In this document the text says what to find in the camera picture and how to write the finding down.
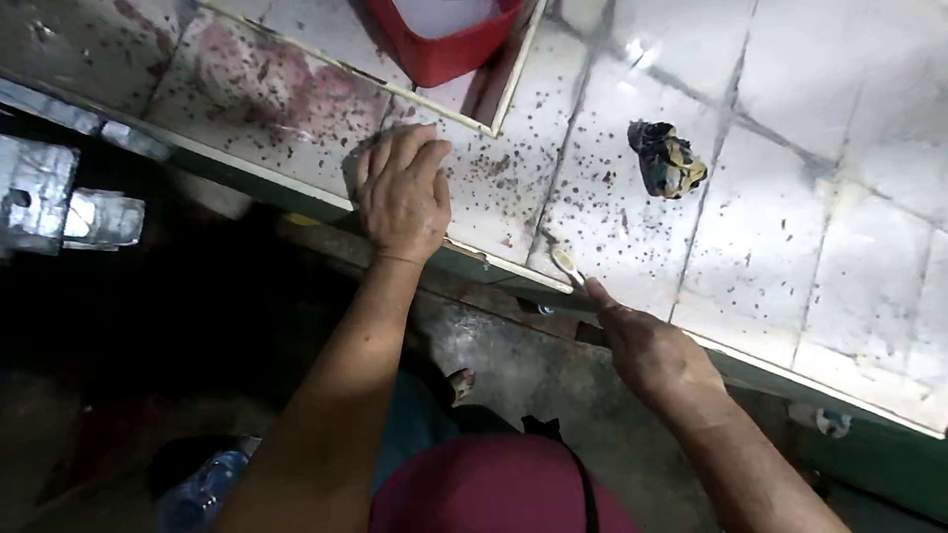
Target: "crumpled cloth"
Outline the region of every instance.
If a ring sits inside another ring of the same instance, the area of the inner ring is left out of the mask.
[[[628,135],[648,194],[677,200],[708,176],[707,167],[691,153],[691,143],[675,137],[675,126],[639,120],[629,125]]]

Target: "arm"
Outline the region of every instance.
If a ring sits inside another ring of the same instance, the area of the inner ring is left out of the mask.
[[[409,306],[450,220],[434,128],[387,138],[359,161],[375,255],[349,310],[272,425],[215,523],[227,533],[365,531],[379,440]]]
[[[727,394],[704,350],[677,327],[587,282],[623,381],[665,421],[730,533],[849,530]]]

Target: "foot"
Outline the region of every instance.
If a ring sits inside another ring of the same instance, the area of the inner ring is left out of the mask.
[[[454,388],[454,401],[451,403],[451,407],[457,407],[461,400],[474,390],[474,371],[463,368],[448,376],[447,381]]]

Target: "wrist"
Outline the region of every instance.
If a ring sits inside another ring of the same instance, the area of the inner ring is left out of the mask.
[[[418,263],[410,259],[405,259],[396,255],[390,255],[384,252],[374,253],[372,259],[369,262],[369,269],[394,270],[416,275],[421,275],[421,271],[424,269],[424,267],[424,263]]]
[[[714,428],[734,419],[740,406],[722,387],[696,387],[654,402],[655,410],[675,432]]]

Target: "jeans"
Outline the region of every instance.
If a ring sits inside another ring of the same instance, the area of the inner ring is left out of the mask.
[[[443,408],[421,379],[400,371],[375,460],[372,492],[416,453],[462,434],[511,432],[518,431],[483,405]]]

